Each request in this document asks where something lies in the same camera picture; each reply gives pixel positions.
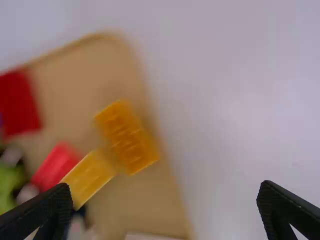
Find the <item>wooden tray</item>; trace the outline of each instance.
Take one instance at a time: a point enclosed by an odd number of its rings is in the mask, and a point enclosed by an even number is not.
[[[139,63],[118,35],[89,35],[21,67],[31,74],[44,122],[42,131],[14,139],[26,151],[30,174],[58,141],[71,143],[83,156],[104,146],[93,117],[115,100],[127,99],[150,130]],[[132,177],[115,177],[90,199],[88,214],[101,239],[123,239],[127,231],[187,235],[182,203],[165,159]]]

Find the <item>yellow block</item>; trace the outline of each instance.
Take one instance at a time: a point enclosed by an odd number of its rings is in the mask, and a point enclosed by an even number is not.
[[[109,105],[95,116],[95,122],[129,174],[135,174],[159,159],[150,136],[125,101]]]
[[[73,207],[78,210],[115,175],[115,171],[97,150],[86,155],[64,178],[70,187]]]

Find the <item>white background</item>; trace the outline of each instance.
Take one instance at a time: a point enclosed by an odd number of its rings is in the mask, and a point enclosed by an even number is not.
[[[0,68],[117,30],[199,240],[266,239],[265,179],[320,203],[320,1],[2,0]]]

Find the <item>red toy block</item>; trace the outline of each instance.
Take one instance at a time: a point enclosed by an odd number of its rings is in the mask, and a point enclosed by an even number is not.
[[[81,158],[66,143],[56,145],[30,182],[44,192],[55,185],[78,164]]]
[[[4,138],[42,128],[28,76],[22,70],[0,76],[0,113]]]

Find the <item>green toy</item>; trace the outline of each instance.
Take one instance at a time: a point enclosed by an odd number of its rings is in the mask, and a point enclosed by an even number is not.
[[[0,163],[0,215],[17,206],[12,192],[21,187],[25,180],[22,166],[12,168]]]

